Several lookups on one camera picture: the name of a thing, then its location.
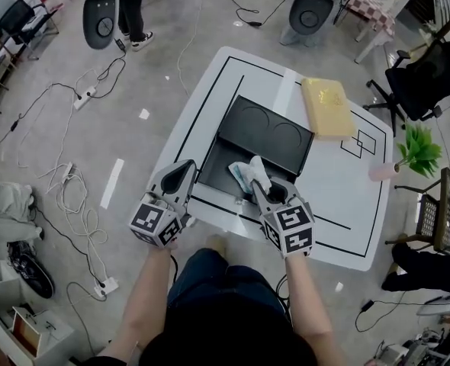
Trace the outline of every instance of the black office chair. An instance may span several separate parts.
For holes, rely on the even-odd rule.
[[[38,57],[31,58],[32,55],[34,55],[34,49],[29,46],[29,43],[35,38],[36,34],[39,32],[39,30],[42,28],[42,26],[47,23],[48,20],[52,21],[52,16],[57,12],[55,10],[54,12],[50,14],[45,14],[39,22],[33,26],[28,31],[23,31],[23,28],[26,24],[30,23],[31,21],[36,19],[35,15],[35,8],[37,7],[45,7],[43,4],[35,5],[34,7],[31,7],[26,3],[24,0],[17,0],[14,2],[11,7],[5,12],[5,14],[0,19],[0,28],[3,31],[6,31],[8,35],[13,38],[14,42],[19,44],[24,44],[29,50],[30,55],[28,56],[28,59],[39,59]],[[56,24],[54,21],[52,21],[55,31],[50,32],[48,30],[44,31],[42,36],[40,37],[40,40],[37,42],[34,47],[36,47],[41,41],[42,38],[46,35],[56,35],[59,33],[59,30],[57,29]]]
[[[450,42],[442,43],[435,40],[418,61],[408,64],[405,68],[398,66],[404,59],[409,59],[410,55],[398,50],[398,56],[393,67],[386,71],[387,80],[393,91],[391,95],[388,95],[374,80],[366,84],[368,87],[373,85],[386,103],[363,106],[366,110],[389,109],[395,136],[396,116],[405,121],[398,105],[411,120],[427,120],[442,115],[437,103],[450,95]]]

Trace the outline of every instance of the white strip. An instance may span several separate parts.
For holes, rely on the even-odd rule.
[[[103,193],[103,198],[101,199],[100,206],[104,209],[108,209],[108,205],[110,204],[111,195],[113,195],[113,190],[117,185],[118,176],[122,167],[124,166],[124,161],[122,159],[117,159],[115,165],[113,166],[113,171],[111,171],[110,178],[108,179],[108,183],[106,184],[106,189]]]
[[[283,117],[288,110],[289,100],[291,98],[291,93],[293,92],[295,81],[296,72],[286,68],[281,84],[279,85],[278,94],[276,95],[276,99],[272,106],[272,110]]]
[[[150,112],[148,112],[145,108],[142,109],[142,112],[139,115],[139,118],[147,119],[150,115]]]

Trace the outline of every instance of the gray floor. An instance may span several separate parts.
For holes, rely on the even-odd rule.
[[[266,13],[281,0],[237,1],[248,8],[261,10],[261,14],[256,15],[257,18],[243,13],[245,18],[263,20]],[[233,25],[237,20],[236,7],[230,0],[203,0],[198,35],[182,57],[183,79],[188,88],[192,90],[197,85],[214,54],[222,46],[230,46],[287,66],[304,75],[339,80],[351,100],[358,104],[367,104],[372,103],[373,92],[366,88],[365,83],[373,78],[388,88],[384,70],[387,68],[387,61],[391,59],[390,56],[396,49],[406,49],[407,46],[418,44],[418,40],[410,38],[410,34],[416,36],[416,33],[398,23],[397,33],[400,36],[387,45],[387,53],[385,54],[382,47],[377,48],[358,65],[353,59],[368,39],[364,39],[362,43],[354,41],[354,36],[358,33],[358,19],[350,14],[339,27],[332,28],[326,39],[316,47],[283,47],[278,43],[278,37],[286,21],[291,1],[288,0],[287,4],[280,7],[264,27],[257,29],[247,25]],[[185,91],[178,80],[176,61],[194,33],[199,2],[200,0],[146,0],[143,16],[146,29],[156,33],[155,42],[138,53],[129,52],[126,57],[127,66],[113,92],[104,99],[87,103],[73,116],[69,126],[61,161],[75,163],[85,176],[89,191],[87,208],[93,207],[98,211],[99,226],[107,230],[109,235],[108,241],[97,245],[96,248],[107,266],[108,275],[118,279],[120,284],[120,288],[111,294],[105,303],[86,298],[76,305],[96,348],[102,348],[113,337],[132,284],[146,257],[146,245],[132,235],[127,228],[127,220],[132,206],[142,196],[150,172],[187,101]],[[115,45],[103,51],[88,48],[82,34],[82,4],[83,0],[73,0],[65,9],[59,23],[60,35],[37,50],[41,53],[40,61],[23,62],[10,78],[10,91],[4,93],[0,100],[0,109],[3,112],[0,116],[0,139],[18,114],[26,110],[51,82],[74,85],[76,79],[88,69],[94,68],[100,72],[112,59],[121,55]],[[110,78],[98,87],[99,94],[111,87],[116,71],[112,70]],[[79,90],[87,88],[93,80],[92,75],[88,74],[79,83]],[[51,94],[45,96],[20,122],[16,131],[0,147],[0,181],[16,181],[34,186],[39,205],[46,215],[69,235],[70,229],[63,213],[56,206],[54,192],[44,194],[48,178],[37,179],[34,175],[40,175],[53,167],[69,117],[71,97],[69,90],[54,88]],[[30,164],[32,171],[19,169],[19,143],[43,104],[46,104],[43,112],[21,147],[21,161]],[[445,99],[442,108],[448,107],[450,99]],[[150,112],[147,120],[138,118],[143,108]],[[375,114],[389,123],[387,111]],[[435,121],[431,120],[427,125],[432,128],[434,141],[442,145],[441,134]],[[439,126],[450,154],[450,109],[439,118]],[[123,159],[125,163],[110,205],[104,210],[99,207],[99,203],[116,159]],[[447,164],[444,151],[442,165]],[[394,183],[424,186],[430,181],[409,169],[402,169]],[[69,199],[78,192],[77,187],[71,189],[68,189]],[[407,191],[391,192],[381,240],[395,238],[406,225],[411,224],[413,219],[407,218],[407,213],[415,198],[414,194]],[[81,219],[77,216],[70,218],[80,230]],[[43,242],[36,242],[38,257],[53,276],[56,295],[49,303],[38,300],[33,295],[30,297],[41,307],[55,307],[61,316],[83,333],[81,323],[68,306],[66,285],[69,281],[78,281],[88,289],[93,287],[85,260],[45,222],[41,220],[40,225],[46,230],[47,237]],[[186,259],[204,244],[205,236],[216,231],[204,223],[199,223],[182,237],[179,248],[174,252],[181,268]],[[86,248],[84,237],[71,237],[80,248]],[[284,263],[271,246],[253,243],[238,236],[229,236],[229,241],[231,263],[252,266],[263,273],[273,285],[284,274]],[[410,339],[424,326],[433,324],[433,319],[419,319],[416,316],[417,307],[400,306],[371,331],[363,334],[355,331],[355,317],[367,299],[399,299],[400,294],[388,294],[380,289],[380,283],[390,263],[390,249],[382,241],[374,264],[368,272],[310,262],[311,271],[327,305],[339,343],[345,351],[346,364],[363,364],[374,354],[383,339],[386,343],[402,342]],[[95,266],[97,269],[100,267],[97,262]],[[341,282],[344,288],[336,293],[338,282]],[[79,290],[72,289],[73,300],[82,296],[84,294]],[[433,292],[415,291],[408,293],[403,301],[420,302],[432,296]],[[391,307],[377,304],[359,319],[360,327],[370,326]],[[81,343],[79,356],[84,358],[89,356],[89,350],[83,334]]]

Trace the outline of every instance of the potted plant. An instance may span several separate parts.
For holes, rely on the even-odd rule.
[[[402,165],[408,165],[418,174],[433,177],[433,173],[439,167],[437,160],[442,157],[442,148],[432,143],[430,129],[421,125],[410,126],[407,124],[405,139],[406,145],[397,143],[402,159],[399,162],[389,162],[369,171],[372,181],[381,181],[392,178],[399,171]]]

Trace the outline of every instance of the person's arm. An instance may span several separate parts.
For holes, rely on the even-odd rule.
[[[136,344],[145,348],[164,330],[171,251],[149,248],[149,254],[127,301],[117,335],[100,356],[128,362]]]
[[[294,331],[311,346],[319,366],[343,364],[333,338],[332,324],[302,253],[286,258],[286,274]]]

